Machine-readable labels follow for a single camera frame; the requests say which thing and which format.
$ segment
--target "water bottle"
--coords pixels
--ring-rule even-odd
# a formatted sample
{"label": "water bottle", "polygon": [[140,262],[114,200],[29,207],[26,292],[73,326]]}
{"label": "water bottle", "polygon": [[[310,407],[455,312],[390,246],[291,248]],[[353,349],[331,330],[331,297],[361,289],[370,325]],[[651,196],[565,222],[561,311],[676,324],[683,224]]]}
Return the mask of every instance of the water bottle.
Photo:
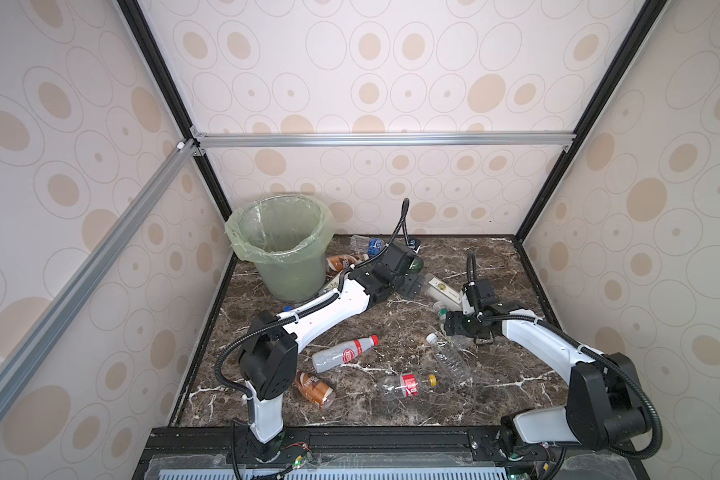
{"label": "water bottle", "polygon": [[431,373],[420,375],[408,372],[382,377],[377,385],[383,400],[394,400],[395,398],[410,398],[426,394],[437,384],[437,377]]}
{"label": "water bottle", "polygon": [[451,378],[458,384],[469,383],[472,373],[458,351],[448,342],[438,339],[436,333],[427,335],[427,343],[434,349],[434,358],[445,368]]}
{"label": "water bottle", "polygon": [[312,356],[312,365],[317,373],[323,373],[335,366],[354,360],[356,356],[378,345],[378,337],[371,335],[364,339],[342,342]]}
{"label": "water bottle", "polygon": [[384,248],[384,240],[370,236],[352,235],[349,239],[349,246],[353,252],[361,252],[374,256]]}
{"label": "water bottle", "polygon": [[[432,311],[435,312],[440,319],[440,331],[443,335],[445,335],[443,322],[445,322],[445,316],[448,314],[448,305],[446,305],[445,302],[438,300],[434,303],[434,305],[432,305]],[[460,350],[467,349],[474,344],[474,341],[471,338],[463,335],[449,336],[448,339]]]}

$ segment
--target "wall panel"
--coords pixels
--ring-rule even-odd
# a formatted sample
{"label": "wall panel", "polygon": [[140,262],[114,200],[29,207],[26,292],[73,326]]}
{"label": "wall panel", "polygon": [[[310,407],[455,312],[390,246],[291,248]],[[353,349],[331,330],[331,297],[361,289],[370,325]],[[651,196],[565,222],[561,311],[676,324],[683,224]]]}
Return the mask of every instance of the wall panel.
{"label": "wall panel", "polygon": [[0,364],[177,139],[108,1],[0,2]]}
{"label": "wall panel", "polygon": [[525,246],[565,329],[634,360],[651,477],[720,478],[720,1],[664,14]]}
{"label": "wall panel", "polygon": [[340,233],[390,234],[411,199],[415,234],[513,234],[561,146],[208,150],[232,208],[275,194],[314,195]]}
{"label": "wall panel", "polygon": [[211,133],[572,129],[641,0],[141,2]]}
{"label": "wall panel", "polygon": [[0,478],[130,479],[229,259],[189,159],[0,422]]}

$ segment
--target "marble tabletop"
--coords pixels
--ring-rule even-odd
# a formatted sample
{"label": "marble tabletop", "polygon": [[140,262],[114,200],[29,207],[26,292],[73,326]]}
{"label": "marble tabletop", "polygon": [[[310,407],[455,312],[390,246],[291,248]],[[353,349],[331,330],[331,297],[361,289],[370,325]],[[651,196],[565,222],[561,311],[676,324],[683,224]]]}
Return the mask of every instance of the marble tabletop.
{"label": "marble tabletop", "polygon": [[[334,237],[328,254],[348,252],[348,238]],[[423,272],[432,272],[453,288],[466,281],[467,252],[478,258],[478,277],[488,278],[502,300],[518,300],[541,314],[541,308],[517,251],[509,239],[493,237],[423,237],[419,255]],[[379,345],[344,366],[320,374],[336,391],[326,410],[308,403],[295,387],[283,401],[287,426],[480,426],[497,425],[504,415],[526,408],[564,405],[567,387],[551,368],[519,345],[499,337],[492,345],[472,345],[461,352],[473,373],[469,386],[455,385],[437,364],[425,337],[439,330],[434,301],[424,294],[387,302],[346,319],[320,335],[298,357],[298,368],[314,372],[311,355],[346,340],[377,335]],[[223,389],[213,378],[216,355],[248,329],[261,310],[281,312],[286,304],[272,297],[253,264],[239,262],[226,292],[202,364],[185,400],[177,426],[227,426],[231,418],[246,420],[240,394]],[[236,362],[224,369],[242,380]],[[434,373],[437,386],[427,395],[384,402],[376,382],[403,372]]]}

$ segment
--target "trash bin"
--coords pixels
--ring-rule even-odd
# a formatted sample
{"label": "trash bin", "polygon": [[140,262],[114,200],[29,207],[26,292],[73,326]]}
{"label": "trash bin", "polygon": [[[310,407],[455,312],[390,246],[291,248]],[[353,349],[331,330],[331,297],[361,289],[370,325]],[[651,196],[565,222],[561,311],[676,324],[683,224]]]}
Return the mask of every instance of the trash bin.
{"label": "trash bin", "polygon": [[256,265],[278,299],[307,300],[326,282],[326,248],[336,224],[319,200],[269,197],[232,212],[225,231],[240,260]]}

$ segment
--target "brown bottle label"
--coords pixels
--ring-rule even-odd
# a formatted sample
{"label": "brown bottle label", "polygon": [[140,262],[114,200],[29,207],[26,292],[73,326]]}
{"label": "brown bottle label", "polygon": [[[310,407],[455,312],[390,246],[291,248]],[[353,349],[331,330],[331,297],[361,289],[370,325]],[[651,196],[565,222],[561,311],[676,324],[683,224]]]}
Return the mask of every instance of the brown bottle label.
{"label": "brown bottle label", "polygon": [[344,269],[349,268],[351,264],[359,264],[360,262],[367,260],[367,254],[360,255],[334,255],[326,257],[326,272],[329,274],[332,272],[341,272]]}
{"label": "brown bottle label", "polygon": [[326,401],[333,389],[327,386],[323,380],[308,373],[298,372],[293,385],[302,393],[304,398],[322,408],[322,404]]}

